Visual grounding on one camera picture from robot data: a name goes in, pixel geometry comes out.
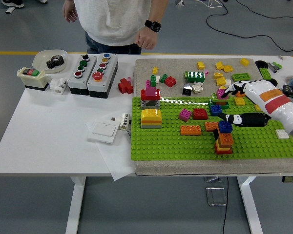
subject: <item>smartwatch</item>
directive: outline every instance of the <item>smartwatch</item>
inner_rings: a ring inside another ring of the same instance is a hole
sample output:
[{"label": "smartwatch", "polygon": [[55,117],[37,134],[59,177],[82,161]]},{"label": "smartwatch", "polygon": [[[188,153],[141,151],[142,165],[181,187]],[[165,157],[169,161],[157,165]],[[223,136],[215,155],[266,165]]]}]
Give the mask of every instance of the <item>smartwatch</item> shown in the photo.
[{"label": "smartwatch", "polygon": [[146,20],[145,26],[156,33],[161,29],[161,24],[156,21],[152,22],[152,21]]}]

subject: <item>hand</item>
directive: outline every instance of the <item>hand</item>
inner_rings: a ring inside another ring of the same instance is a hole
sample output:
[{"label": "hand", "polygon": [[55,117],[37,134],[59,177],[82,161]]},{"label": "hand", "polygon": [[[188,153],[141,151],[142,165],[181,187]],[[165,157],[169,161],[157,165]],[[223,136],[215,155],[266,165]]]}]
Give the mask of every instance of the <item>hand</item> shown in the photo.
[{"label": "hand", "polygon": [[156,43],[157,33],[147,27],[141,29],[135,38],[135,44],[146,50],[153,50]]},{"label": "hand", "polygon": [[67,22],[75,22],[78,14],[75,8],[74,0],[65,0],[63,4],[63,16]]}]

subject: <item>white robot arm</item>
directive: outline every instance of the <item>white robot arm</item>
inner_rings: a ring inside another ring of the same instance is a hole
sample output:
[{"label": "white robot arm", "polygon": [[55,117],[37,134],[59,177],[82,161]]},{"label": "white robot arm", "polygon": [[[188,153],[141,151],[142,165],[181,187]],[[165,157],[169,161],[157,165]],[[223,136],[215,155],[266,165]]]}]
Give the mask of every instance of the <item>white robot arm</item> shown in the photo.
[{"label": "white robot arm", "polygon": [[220,118],[237,126],[245,127],[265,126],[271,118],[280,121],[283,124],[284,130],[293,136],[293,103],[273,84],[267,80],[238,81],[229,86],[222,97],[226,97],[229,93],[235,95],[239,91],[241,94],[245,93],[266,114],[220,114]]}]

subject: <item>purple lego brick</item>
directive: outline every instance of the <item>purple lego brick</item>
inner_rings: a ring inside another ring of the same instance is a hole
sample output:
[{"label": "purple lego brick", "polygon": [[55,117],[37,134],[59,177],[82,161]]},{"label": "purple lego brick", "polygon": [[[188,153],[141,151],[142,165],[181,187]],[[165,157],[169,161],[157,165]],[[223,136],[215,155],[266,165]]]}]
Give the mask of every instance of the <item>purple lego brick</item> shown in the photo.
[{"label": "purple lego brick", "polygon": [[192,112],[187,110],[187,109],[183,109],[180,114],[179,114],[179,119],[187,122],[189,120],[189,118],[191,117]]},{"label": "purple lego brick", "polygon": [[217,89],[216,91],[216,95],[217,95],[217,99],[223,99],[223,100],[226,100],[229,98],[229,95],[224,97],[224,98],[221,98],[221,96],[225,93],[225,90],[224,89]]}]

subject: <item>orange label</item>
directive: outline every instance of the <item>orange label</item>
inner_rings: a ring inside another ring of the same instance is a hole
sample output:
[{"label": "orange label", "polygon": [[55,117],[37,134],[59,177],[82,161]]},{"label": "orange label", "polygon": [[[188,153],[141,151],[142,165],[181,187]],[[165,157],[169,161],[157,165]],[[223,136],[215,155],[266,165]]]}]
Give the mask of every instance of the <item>orange label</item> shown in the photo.
[{"label": "orange label", "polygon": [[283,93],[279,89],[272,89],[272,90],[269,90],[267,92],[262,93],[259,96],[263,101],[268,101],[269,99],[275,98],[280,95],[283,95]]}]

